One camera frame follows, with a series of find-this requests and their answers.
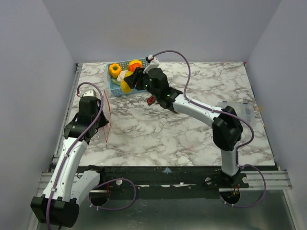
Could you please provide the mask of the yellow lemon front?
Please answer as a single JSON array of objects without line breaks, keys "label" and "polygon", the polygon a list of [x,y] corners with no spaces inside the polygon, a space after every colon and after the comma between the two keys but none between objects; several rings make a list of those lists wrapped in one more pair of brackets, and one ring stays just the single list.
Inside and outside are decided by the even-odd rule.
[{"label": "yellow lemon front", "polygon": [[130,93],[132,91],[132,89],[124,80],[121,81],[120,88],[124,93]]}]

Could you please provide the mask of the clear zip top bag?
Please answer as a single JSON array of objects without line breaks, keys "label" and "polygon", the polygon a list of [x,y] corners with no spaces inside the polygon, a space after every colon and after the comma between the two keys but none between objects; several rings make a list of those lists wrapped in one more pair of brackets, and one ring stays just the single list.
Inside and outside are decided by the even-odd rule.
[{"label": "clear zip top bag", "polygon": [[108,139],[111,133],[112,128],[112,116],[111,116],[111,105],[106,91],[103,91],[103,113],[104,118],[106,120],[105,125],[99,128],[97,135],[101,142],[105,143],[107,146]]}]

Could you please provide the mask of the orange pumpkin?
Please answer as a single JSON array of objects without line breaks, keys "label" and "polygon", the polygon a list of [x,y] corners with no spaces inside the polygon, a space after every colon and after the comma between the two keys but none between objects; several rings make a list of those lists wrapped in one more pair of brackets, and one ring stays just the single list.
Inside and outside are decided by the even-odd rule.
[{"label": "orange pumpkin", "polygon": [[128,64],[128,71],[134,72],[136,68],[142,68],[142,63],[141,62],[131,62]]}]

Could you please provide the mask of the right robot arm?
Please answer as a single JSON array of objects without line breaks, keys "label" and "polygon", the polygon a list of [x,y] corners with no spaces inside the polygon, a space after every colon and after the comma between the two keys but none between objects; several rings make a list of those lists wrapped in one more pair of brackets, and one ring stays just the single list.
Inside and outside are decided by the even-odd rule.
[{"label": "right robot arm", "polygon": [[232,107],[218,108],[200,102],[193,103],[191,99],[185,98],[182,91],[169,86],[167,76],[160,68],[147,72],[144,72],[144,68],[136,68],[132,74],[124,77],[120,87],[126,93],[133,89],[146,90],[162,108],[186,114],[208,125],[213,130],[214,144],[221,150],[221,183],[227,188],[237,184],[239,167],[235,148],[241,140],[243,127]]}]

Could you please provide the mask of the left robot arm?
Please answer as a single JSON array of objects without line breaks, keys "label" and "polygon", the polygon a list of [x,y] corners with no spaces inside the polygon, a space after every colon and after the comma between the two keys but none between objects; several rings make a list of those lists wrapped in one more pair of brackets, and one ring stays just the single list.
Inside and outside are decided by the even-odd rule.
[{"label": "left robot arm", "polygon": [[84,95],[79,100],[79,111],[64,128],[62,151],[52,177],[41,196],[32,198],[30,207],[40,223],[71,228],[79,215],[80,203],[89,192],[106,185],[106,177],[90,171],[87,179],[74,183],[80,160],[91,138],[99,128],[108,124],[102,101]]}]

